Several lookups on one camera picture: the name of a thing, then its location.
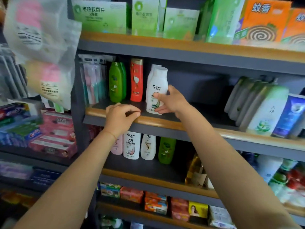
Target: red shampoo bottle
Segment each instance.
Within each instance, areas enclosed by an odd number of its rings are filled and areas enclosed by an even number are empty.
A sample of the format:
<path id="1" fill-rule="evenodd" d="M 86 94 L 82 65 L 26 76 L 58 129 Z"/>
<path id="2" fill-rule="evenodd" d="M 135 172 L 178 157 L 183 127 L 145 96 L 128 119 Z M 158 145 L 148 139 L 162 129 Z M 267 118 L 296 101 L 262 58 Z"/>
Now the red shampoo bottle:
<path id="1" fill-rule="evenodd" d="M 141 102 L 143 96 L 143 60 L 132 59 L 130 63 L 132 81 L 131 101 Z"/>

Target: forearm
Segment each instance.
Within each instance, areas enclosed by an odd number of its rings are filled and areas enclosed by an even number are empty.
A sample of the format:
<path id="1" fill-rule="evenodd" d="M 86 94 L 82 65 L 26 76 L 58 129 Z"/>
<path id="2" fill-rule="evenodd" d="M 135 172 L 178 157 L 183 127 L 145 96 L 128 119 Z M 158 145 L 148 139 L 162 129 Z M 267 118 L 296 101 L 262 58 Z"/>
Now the forearm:
<path id="1" fill-rule="evenodd" d="M 102 131 L 14 228 L 80 228 L 114 142 Z"/>
<path id="2" fill-rule="evenodd" d="M 297 227 L 258 173 L 195 108 L 179 118 L 237 228 Z"/>

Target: spiral mosquito coil image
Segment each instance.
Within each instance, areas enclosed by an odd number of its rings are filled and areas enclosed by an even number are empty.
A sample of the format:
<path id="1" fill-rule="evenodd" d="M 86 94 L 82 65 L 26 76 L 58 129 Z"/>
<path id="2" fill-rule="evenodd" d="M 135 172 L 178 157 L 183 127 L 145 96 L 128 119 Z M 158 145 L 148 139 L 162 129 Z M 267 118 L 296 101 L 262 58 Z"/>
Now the spiral mosquito coil image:
<path id="1" fill-rule="evenodd" d="M 273 42 L 276 39 L 276 31 L 269 26 L 253 26 L 248 30 L 246 39 Z"/>
<path id="2" fill-rule="evenodd" d="M 292 36 L 289 41 L 290 44 L 303 44 L 305 45 L 305 34 L 297 34 Z"/>

